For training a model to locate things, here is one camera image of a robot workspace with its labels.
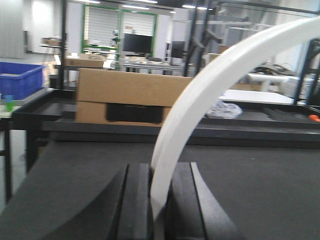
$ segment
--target white table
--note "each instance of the white table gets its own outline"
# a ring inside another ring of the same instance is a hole
[[[294,100],[275,92],[247,91],[229,89],[219,97],[222,101],[238,101],[263,104],[292,104]]]

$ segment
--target computer monitor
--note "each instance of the computer monitor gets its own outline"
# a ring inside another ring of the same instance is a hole
[[[172,41],[171,57],[182,59],[185,53],[185,42],[184,41]]]
[[[124,34],[123,51],[139,54],[150,54],[152,46],[152,36]]]

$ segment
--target brown cardboard box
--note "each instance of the brown cardboard box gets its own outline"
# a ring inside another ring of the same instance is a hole
[[[61,46],[61,40],[52,37],[43,37],[42,44],[51,45],[51,46]]]
[[[219,54],[222,54],[225,50],[227,50],[229,48],[229,46],[223,46],[223,45],[220,45],[219,46]]]
[[[106,58],[97,54],[79,53],[77,56],[66,56],[65,65],[75,67],[102,68]]]
[[[190,77],[182,76],[82,68],[76,121],[161,126],[190,81]]]
[[[56,40],[56,39],[50,39],[47,43],[48,45],[51,46],[61,46],[61,41],[60,40]]]
[[[247,91],[261,91],[261,84],[251,83],[236,83],[230,89],[247,90]]]
[[[50,37],[43,37],[43,38],[42,38],[42,43],[43,43],[43,44],[49,45],[49,41],[50,41]]]

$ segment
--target white curved arc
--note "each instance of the white curved arc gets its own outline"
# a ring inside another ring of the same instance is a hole
[[[264,60],[319,36],[320,17],[269,28],[229,48],[192,80],[172,107],[154,148],[150,192],[154,220],[166,204],[180,154],[209,107],[225,90]]]

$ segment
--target workbench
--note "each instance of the workbench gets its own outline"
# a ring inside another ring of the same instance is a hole
[[[262,108],[304,115],[318,114],[315,108],[272,103],[235,103],[243,109],[237,119],[204,118],[194,130],[188,144],[241,147],[320,148],[318,123],[284,122],[269,118]],[[31,169],[38,158],[38,147],[45,146],[51,134],[64,133],[78,141],[155,143],[160,127],[78,123],[75,92],[54,90],[41,96],[12,114],[13,129],[26,130],[26,167]],[[64,113],[71,118],[59,120]]]
[[[38,240],[65,223],[154,144],[51,142],[0,217],[1,240]],[[247,240],[320,238],[318,149],[187,145],[209,189]]]

